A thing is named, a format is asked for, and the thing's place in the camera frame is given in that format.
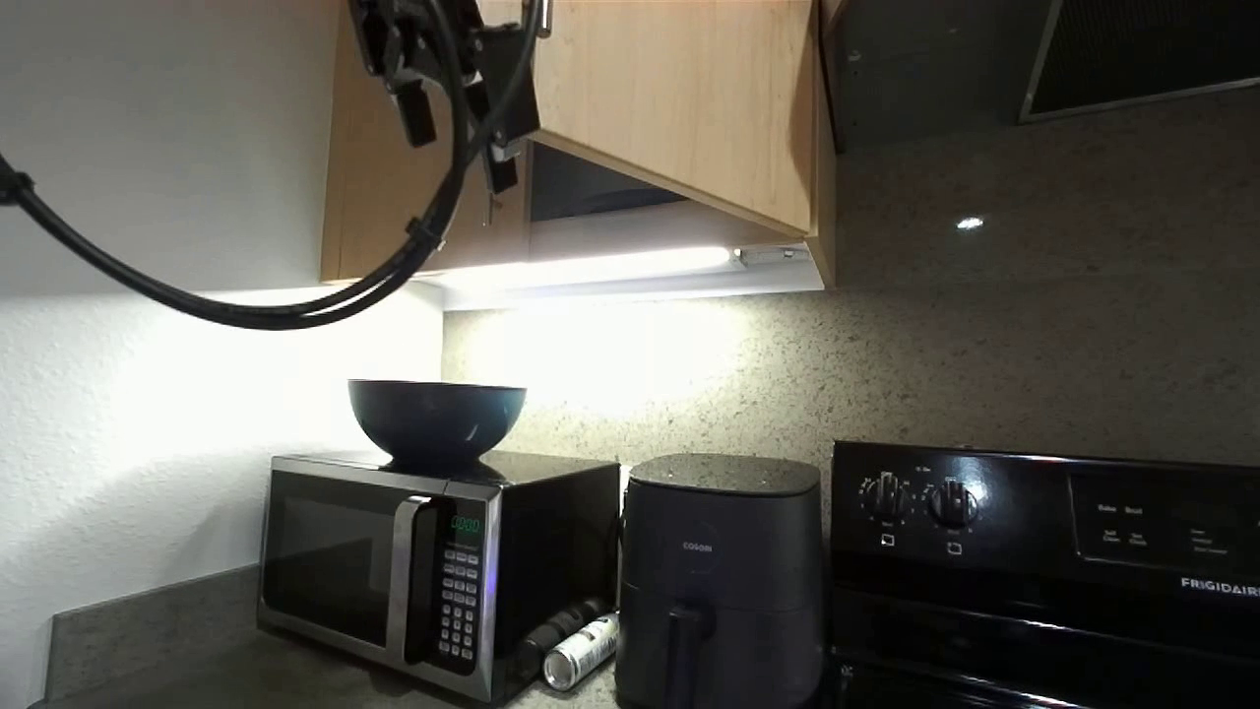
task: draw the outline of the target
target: black cable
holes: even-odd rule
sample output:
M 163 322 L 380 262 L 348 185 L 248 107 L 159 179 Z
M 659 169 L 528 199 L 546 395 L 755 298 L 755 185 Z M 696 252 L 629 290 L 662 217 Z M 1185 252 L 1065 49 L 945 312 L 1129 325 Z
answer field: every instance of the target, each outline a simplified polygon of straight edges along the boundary
M 223 298 L 206 298 L 206 295 L 180 290 L 180 287 L 154 280 L 154 277 L 114 261 L 109 252 L 93 246 L 48 199 L 41 199 L 33 177 L 15 171 L 6 157 L 0 157 L 0 204 L 19 204 L 45 232 L 53 232 L 63 246 L 71 246 L 75 257 L 84 257 L 86 262 L 93 262 L 109 280 L 118 280 L 118 282 L 125 282 L 125 287 L 135 287 L 174 312 L 208 319 L 208 322 L 248 325 L 248 330 L 296 330 L 296 325 L 324 325 L 324 322 L 338 322 L 348 315 L 357 315 L 357 312 L 374 307 L 380 298 L 395 295 L 437 252 L 440 232 L 452 221 L 464 171 L 478 162 L 478 152 L 489 149 L 492 132 L 503 127 L 503 115 L 513 111 L 513 98 L 520 95 L 520 85 L 528 78 L 532 48 L 538 35 L 538 3 L 532 3 L 528 27 L 523 27 L 523 48 L 513 61 L 503 95 L 483 115 L 483 122 L 478 128 L 468 128 L 471 115 L 468 115 L 468 101 L 462 91 L 457 35 L 450 27 L 440 0 L 431 0 L 431 9 L 437 20 L 437 68 L 440 68 L 437 84 L 452 101 L 452 157 L 450 157 L 450 169 L 445 169 L 437 194 L 431 196 L 427 217 L 406 225 L 406 245 L 387 262 L 380 262 L 374 273 L 355 280 L 349 287 L 338 287 L 324 298 L 271 303 L 271 307 L 246 307 L 246 303 L 223 303 Z

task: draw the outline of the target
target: black bowl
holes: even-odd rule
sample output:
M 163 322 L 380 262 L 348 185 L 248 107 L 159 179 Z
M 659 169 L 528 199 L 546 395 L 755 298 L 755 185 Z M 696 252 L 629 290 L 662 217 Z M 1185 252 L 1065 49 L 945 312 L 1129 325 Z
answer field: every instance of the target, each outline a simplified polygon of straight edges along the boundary
M 349 382 L 363 431 L 395 456 L 395 470 L 468 463 L 515 425 L 523 384 L 464 382 Z

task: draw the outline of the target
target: microwave handle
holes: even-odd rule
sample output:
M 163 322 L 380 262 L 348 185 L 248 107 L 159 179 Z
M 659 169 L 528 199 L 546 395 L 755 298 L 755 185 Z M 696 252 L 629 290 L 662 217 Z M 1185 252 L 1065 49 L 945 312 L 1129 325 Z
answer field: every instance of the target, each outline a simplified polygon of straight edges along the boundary
M 389 635 L 387 635 L 387 648 L 389 657 L 406 657 L 406 635 L 411 635 L 411 578 L 415 578 L 415 547 L 416 547 L 416 514 L 433 514 L 433 497 L 406 497 L 397 508 L 395 508 L 395 560 L 389 560 Z

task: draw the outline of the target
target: stainless steel microwave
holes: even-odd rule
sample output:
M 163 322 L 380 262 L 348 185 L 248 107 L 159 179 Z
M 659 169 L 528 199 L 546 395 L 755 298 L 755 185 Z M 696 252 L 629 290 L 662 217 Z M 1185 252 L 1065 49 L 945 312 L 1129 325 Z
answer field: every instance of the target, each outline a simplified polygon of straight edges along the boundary
M 528 642 L 567 606 L 613 606 L 617 463 L 489 454 L 431 472 L 276 456 L 259 626 L 478 703 L 537 681 Z

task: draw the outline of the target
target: stove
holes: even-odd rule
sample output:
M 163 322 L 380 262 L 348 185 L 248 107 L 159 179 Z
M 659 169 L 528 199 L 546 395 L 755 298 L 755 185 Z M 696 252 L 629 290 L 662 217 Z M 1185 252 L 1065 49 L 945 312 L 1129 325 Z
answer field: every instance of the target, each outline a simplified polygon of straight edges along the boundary
M 840 441 L 832 648 L 847 709 L 1260 703 L 1260 470 Z

